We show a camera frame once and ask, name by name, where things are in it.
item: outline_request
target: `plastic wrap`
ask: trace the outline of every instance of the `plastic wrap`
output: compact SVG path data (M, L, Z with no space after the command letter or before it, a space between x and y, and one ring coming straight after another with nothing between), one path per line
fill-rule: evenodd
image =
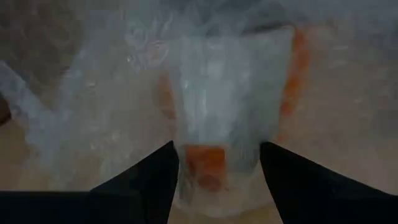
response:
M263 140L398 192L396 2L23 2L0 5L0 91L48 189L90 189L174 139L175 203L211 216L271 202ZM202 151L211 180L190 167Z

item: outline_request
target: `orange stripe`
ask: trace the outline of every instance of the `orange stripe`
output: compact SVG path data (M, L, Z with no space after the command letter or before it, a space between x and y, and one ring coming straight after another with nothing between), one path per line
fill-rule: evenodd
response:
M310 52L305 31L295 29L292 41L292 59L289 68L289 76L284 88L282 103L279 108L280 123L290 116L299 102L300 92L303 88L305 76L310 65ZM283 142L286 136L280 133L277 142Z
M186 145L185 162L191 176L211 192L223 188L226 177L225 151L221 146Z

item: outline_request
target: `clear plastic bag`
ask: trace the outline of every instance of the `clear plastic bag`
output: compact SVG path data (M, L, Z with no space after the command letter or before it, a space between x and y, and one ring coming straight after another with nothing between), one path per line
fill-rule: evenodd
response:
M178 99L181 204L222 217L271 202L270 195L251 195L251 188L266 189L256 170L259 143L278 130L293 34L292 27L282 27L243 36L184 37L173 45L180 50L172 89Z
M27 3L8 4L5 9L11 10ZM11 60L18 53L18 43L11 42L10 57L1 62L1 93L32 148L24 170L39 166L52 190L91 189L171 140L156 103L171 13L149 10L146 1L38 1L26 8L37 14L17 13L5 31L18 36L20 29L32 28L43 40L26 33L24 43L40 41L27 52L45 54L41 45L51 46L58 58L72 59L43 76L54 65L48 55L37 58L35 67L33 57ZM71 17L78 25L67 23ZM57 30L46 24L49 20ZM76 28L77 40L72 39ZM76 51L63 47L70 42L76 42Z

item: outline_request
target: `orange object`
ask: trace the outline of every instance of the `orange object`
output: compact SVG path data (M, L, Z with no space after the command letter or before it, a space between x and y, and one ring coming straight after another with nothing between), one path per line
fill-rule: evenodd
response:
M211 192L224 186L226 177L225 151L221 146L185 146L185 162L191 176L198 184Z
M305 34L302 30L295 29L292 43L292 59L280 106L281 118L292 114L299 100L300 90L303 88L309 64L310 54Z

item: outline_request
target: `plastic bag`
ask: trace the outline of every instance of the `plastic bag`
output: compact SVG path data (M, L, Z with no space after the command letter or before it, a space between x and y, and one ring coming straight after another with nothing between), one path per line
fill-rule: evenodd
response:
M0 64L1 93L32 148L24 170L44 170L50 177L48 189L91 189L172 138L167 118L155 102L159 76L164 73L161 65L168 54L164 38L172 16L147 9L145 20L138 14L149 7L145 1L102 3L39 1L28 7L37 14L20 13L6 27L14 35L19 35L17 29L34 29L26 33L23 43L37 40L38 45L55 48L58 58L72 58L60 71L52 70L47 76L43 73L53 64L46 57L38 58L36 67L33 57L24 55L17 60L6 57ZM9 4L17 8L26 3ZM76 24L72 29L65 21L71 17L79 21L78 40L68 39L77 29ZM58 26L50 27L48 20ZM43 40L36 39L37 34L42 34ZM78 42L76 52L63 47L70 42ZM12 53L17 53L16 43L11 47ZM30 54L47 53L42 47L28 49Z
M278 129L294 30L244 36L184 37L175 90L182 204L222 217L271 202L262 185L259 143Z

